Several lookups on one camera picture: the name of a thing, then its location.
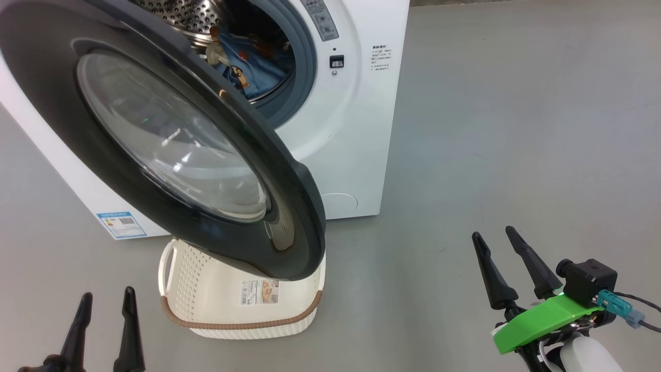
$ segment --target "blue cloth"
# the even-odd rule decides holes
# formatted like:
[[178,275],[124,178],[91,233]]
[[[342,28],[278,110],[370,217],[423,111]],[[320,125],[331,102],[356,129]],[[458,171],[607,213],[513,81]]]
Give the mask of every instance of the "blue cloth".
[[293,54],[283,50],[269,50],[254,40],[232,35],[223,30],[218,38],[231,67],[215,66],[246,98],[254,98],[278,86],[293,67]]

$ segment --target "open round door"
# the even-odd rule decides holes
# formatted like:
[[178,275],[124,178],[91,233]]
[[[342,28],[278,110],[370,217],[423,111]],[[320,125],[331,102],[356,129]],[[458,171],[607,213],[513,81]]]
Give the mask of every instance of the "open round door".
[[273,278],[321,263],[325,218],[308,169],[152,14],[128,1],[11,1],[0,52],[71,151],[177,238]]

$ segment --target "white plastic basket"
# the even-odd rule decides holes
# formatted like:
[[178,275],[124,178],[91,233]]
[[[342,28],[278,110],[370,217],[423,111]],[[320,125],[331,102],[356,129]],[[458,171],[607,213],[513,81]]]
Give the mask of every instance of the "white plastic basket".
[[[168,318],[200,336],[231,340],[275,338],[298,334],[312,323],[325,275],[326,257],[317,271],[304,280],[273,282],[235,269],[173,239],[161,256],[159,291]],[[267,303],[254,304],[260,299]],[[268,303],[274,299],[277,303]]]

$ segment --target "black cable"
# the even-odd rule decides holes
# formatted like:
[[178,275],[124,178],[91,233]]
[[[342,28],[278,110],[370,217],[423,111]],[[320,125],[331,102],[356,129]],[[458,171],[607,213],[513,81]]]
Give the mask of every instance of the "black cable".
[[[642,299],[642,298],[640,298],[640,297],[638,297],[638,296],[628,295],[627,293],[622,293],[622,292],[613,292],[613,293],[615,294],[615,296],[620,296],[620,297],[625,297],[625,298],[627,298],[627,299],[632,299],[632,300],[640,301],[640,302],[644,303],[645,305],[647,305],[647,306],[649,306],[649,307],[651,307],[651,308],[655,308],[656,310],[658,310],[659,312],[661,312],[661,306],[659,306],[659,305],[657,305],[657,304],[655,304],[655,303],[653,303],[653,302],[647,301],[647,300],[645,300],[645,299]],[[652,331],[655,331],[655,332],[661,333],[661,328],[659,328],[659,327],[655,327],[655,326],[649,324],[648,322],[645,322],[644,320],[639,321],[638,324],[640,324],[641,326],[643,326],[643,327],[645,327],[645,328],[647,328],[647,329],[649,329],[649,330],[652,330]]]
[[644,320],[641,320],[640,322],[638,322],[638,324],[640,324],[641,326],[643,326],[643,327],[645,327],[649,330],[653,330],[655,332],[661,333],[661,328],[655,327],[655,326],[649,324],[648,322],[645,322]]
[[626,297],[626,298],[628,298],[628,299],[632,299],[632,300],[640,301],[640,302],[644,303],[645,305],[647,305],[647,306],[649,306],[649,307],[651,307],[651,308],[655,308],[656,310],[658,310],[659,312],[661,312],[661,306],[659,306],[659,305],[657,305],[657,304],[655,304],[655,303],[653,303],[653,302],[647,301],[647,300],[645,300],[645,299],[642,299],[642,298],[640,298],[640,297],[638,297],[638,296],[628,295],[628,294],[626,294],[626,293],[622,293],[622,292],[613,292],[613,293],[614,293],[616,296]]

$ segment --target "green plastic part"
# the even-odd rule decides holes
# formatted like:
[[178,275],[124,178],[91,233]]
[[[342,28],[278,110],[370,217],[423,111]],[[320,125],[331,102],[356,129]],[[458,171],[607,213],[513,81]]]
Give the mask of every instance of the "green plastic part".
[[561,293],[517,315],[494,335],[494,342],[501,354],[509,353],[595,311],[603,308],[584,308]]

